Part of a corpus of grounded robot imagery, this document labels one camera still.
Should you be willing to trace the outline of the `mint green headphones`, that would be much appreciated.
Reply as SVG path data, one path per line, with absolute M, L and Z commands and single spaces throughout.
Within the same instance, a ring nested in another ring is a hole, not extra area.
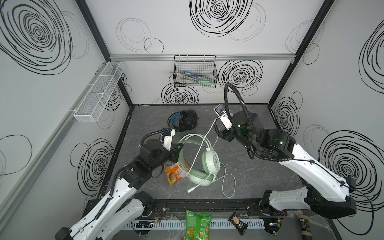
M 193 144 L 198 145 L 199 149 L 195 155 L 194 161 L 190 167 L 187 166 L 187 162 L 184 158 L 183 150 L 180 151 L 178 156 L 177 165 L 186 175 L 186 177 L 195 184 L 194 187 L 188 190 L 188 193 L 193 192 L 200 186 L 207 187 L 212 183 L 217 182 L 218 180 L 222 180 L 222 192 L 224 191 L 224 183 L 225 178 L 230 176 L 236 181 L 236 178 L 233 174 L 227 172 L 225 164 L 221 163 L 217 152 L 214 150 L 214 145 L 208 139 L 208 133 L 211 132 L 216 121 L 213 121 L 209 130 L 205 135 L 202 134 L 187 134 L 181 138 L 179 141 L 180 144 Z M 202 153 L 202 167 L 203 170 L 199 171 L 194 168 L 196 160 L 200 154 L 200 151 L 204 151 Z

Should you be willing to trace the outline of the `black gaming headphones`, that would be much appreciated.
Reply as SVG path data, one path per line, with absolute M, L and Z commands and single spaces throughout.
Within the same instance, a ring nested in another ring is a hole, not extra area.
M 175 112 L 169 116 L 167 124 L 179 132 L 193 130 L 197 126 L 198 115 L 193 110 Z

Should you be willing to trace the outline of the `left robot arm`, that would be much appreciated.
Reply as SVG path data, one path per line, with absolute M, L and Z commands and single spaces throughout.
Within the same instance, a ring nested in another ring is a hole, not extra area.
M 126 224 L 152 212 L 154 200 L 140 188 L 167 161 L 176 163 L 182 144 L 172 142 L 175 129 L 166 128 L 141 139 L 140 154 L 117 171 L 110 191 L 76 224 L 61 228 L 56 240 L 110 240 Z

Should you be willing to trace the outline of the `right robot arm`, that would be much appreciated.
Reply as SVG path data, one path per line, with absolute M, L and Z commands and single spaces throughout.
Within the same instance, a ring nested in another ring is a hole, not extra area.
M 224 110 L 219 114 L 231 124 L 218 136 L 228 142 L 241 143 L 250 159 L 278 163 L 295 172 L 307 184 L 297 190 L 264 192 L 259 206 L 266 216 L 285 210 L 311 210 L 328 218 L 354 215 L 357 203 L 350 196 L 355 183 L 323 166 L 297 141 L 280 129 L 265 129 L 257 114 L 249 112 L 238 89 L 231 83 L 224 87 Z

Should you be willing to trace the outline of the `orange snack packet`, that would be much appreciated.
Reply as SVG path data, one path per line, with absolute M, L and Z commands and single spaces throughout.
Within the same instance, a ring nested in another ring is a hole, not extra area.
M 179 163 L 174 163 L 173 165 L 164 169 L 164 174 L 166 175 L 169 184 L 172 186 L 175 182 L 187 178 L 187 172 L 189 170 L 190 166 L 188 164 L 183 167 Z

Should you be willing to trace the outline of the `green chips bag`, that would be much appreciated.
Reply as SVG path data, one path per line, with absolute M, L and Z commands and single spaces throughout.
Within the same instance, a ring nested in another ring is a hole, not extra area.
M 186 210 L 186 234 L 182 240 L 209 240 L 212 215 Z

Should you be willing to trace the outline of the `blue item in basket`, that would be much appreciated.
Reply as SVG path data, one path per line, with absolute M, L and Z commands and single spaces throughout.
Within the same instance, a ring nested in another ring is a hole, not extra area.
M 201 77 L 201 75 L 194 74 L 194 73 L 191 73 L 191 72 L 188 72 L 188 71 L 184 71 L 184 74 L 185 74 L 186 76 L 193 77 L 193 78 Z

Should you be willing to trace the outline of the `small dark snack packet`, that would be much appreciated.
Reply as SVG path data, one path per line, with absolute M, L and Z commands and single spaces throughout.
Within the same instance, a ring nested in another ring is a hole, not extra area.
M 243 236 L 248 228 L 248 224 L 243 222 L 237 215 L 236 212 L 233 212 L 229 217 L 228 221 L 237 229 L 239 234 Z

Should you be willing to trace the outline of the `dark bottle at edge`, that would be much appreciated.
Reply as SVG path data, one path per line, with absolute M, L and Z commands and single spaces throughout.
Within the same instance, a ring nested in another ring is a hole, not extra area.
M 298 215 L 298 219 L 300 222 L 301 235 L 303 240 L 313 240 L 309 217 L 305 215 Z

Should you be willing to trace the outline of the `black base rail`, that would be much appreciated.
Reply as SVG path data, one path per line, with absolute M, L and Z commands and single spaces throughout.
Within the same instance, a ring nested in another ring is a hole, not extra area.
M 170 217 L 172 214 L 184 214 L 186 210 L 195 213 L 233 212 L 246 217 L 267 217 L 263 214 L 261 199 L 153 199 L 150 217 L 161 214 L 162 217 Z

